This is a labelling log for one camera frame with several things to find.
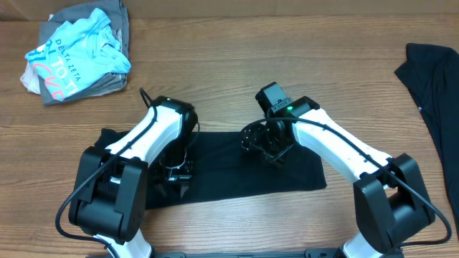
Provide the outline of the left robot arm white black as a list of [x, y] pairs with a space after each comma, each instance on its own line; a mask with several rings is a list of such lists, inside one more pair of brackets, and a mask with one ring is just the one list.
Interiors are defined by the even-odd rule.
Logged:
[[191, 178], [186, 155], [198, 123], [194, 106], [164, 96], [144, 101], [148, 112], [134, 129], [82, 154], [67, 202], [70, 223], [103, 244], [109, 257], [153, 257], [140, 230], [148, 185]]

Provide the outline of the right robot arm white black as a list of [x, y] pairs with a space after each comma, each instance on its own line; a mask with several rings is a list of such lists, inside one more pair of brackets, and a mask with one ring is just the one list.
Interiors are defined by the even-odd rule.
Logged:
[[408, 239], [435, 221], [416, 161], [396, 158], [344, 130], [309, 97], [256, 96], [262, 120], [242, 129], [242, 145], [278, 156], [297, 143], [319, 155], [352, 186], [358, 234], [335, 257], [403, 257]]

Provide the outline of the black t-shirt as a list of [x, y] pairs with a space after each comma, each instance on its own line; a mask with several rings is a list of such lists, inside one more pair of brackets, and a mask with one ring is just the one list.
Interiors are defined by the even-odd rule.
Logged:
[[282, 157], [284, 164], [275, 166], [244, 151], [236, 132], [204, 132], [189, 156], [194, 162], [189, 188], [179, 193], [172, 183], [149, 178], [147, 209], [327, 187], [321, 158], [297, 144]]

